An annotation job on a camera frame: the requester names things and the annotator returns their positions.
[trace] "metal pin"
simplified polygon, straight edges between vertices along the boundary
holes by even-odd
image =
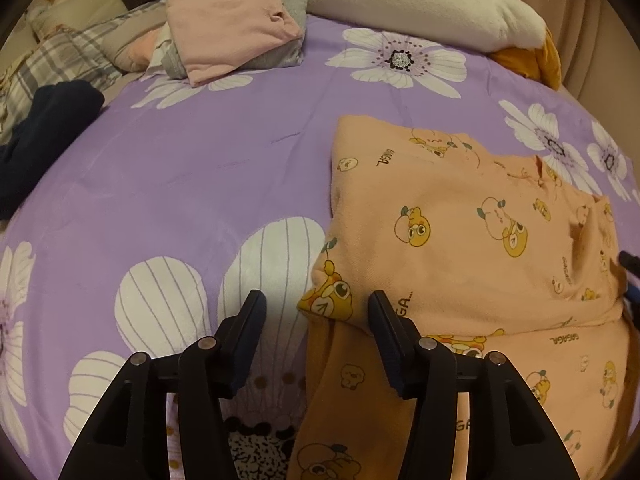
[[[489,361],[491,361],[495,365],[500,366],[505,364],[505,362],[507,362],[507,358],[504,356],[504,354],[494,351],[494,352],[489,352]]]
[[[433,337],[421,337],[420,341],[418,341],[418,345],[420,345],[420,348],[424,348],[425,350],[435,350],[438,346],[438,342]]]
[[[129,362],[134,366],[140,366],[146,361],[146,354],[144,352],[136,352],[129,358]]]
[[[216,345],[214,337],[203,337],[198,341],[198,348],[201,350],[211,350]]]

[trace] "plaid fabric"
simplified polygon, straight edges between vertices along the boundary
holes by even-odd
[[[44,85],[83,79],[105,90],[122,74],[101,52],[102,38],[127,18],[164,1],[152,2],[80,32],[62,30],[40,44],[0,91],[0,144],[11,139],[14,126],[27,117],[35,91]]]

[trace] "folded white blanket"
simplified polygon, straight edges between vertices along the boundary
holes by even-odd
[[[520,0],[308,0],[307,10],[484,53],[545,41],[545,21]]]

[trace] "orange cloth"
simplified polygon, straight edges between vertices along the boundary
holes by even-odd
[[[192,86],[303,35],[282,0],[168,0],[166,14]]]
[[[151,57],[154,54],[156,47],[156,39],[160,33],[160,27],[150,30],[148,33],[143,34],[136,40],[132,41],[127,47],[127,55],[133,63],[142,67],[140,72],[146,70],[149,66]]]
[[[560,55],[549,29],[546,30],[545,43],[541,48],[504,48],[489,54],[489,57],[512,72],[538,81],[553,90],[557,91],[562,84]]]
[[[377,289],[454,352],[504,352],[583,478],[602,469],[630,344],[608,199],[537,156],[494,156],[465,134],[368,117],[340,119],[332,158],[334,217],[298,303],[308,410],[287,479],[398,477],[414,402],[388,385],[370,335]],[[465,477],[465,396],[458,419],[454,480]]]

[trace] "dark blue garment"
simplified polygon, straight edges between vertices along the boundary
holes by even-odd
[[[58,157],[95,121],[104,96],[87,81],[38,88],[29,115],[0,146],[0,219],[7,220]]]

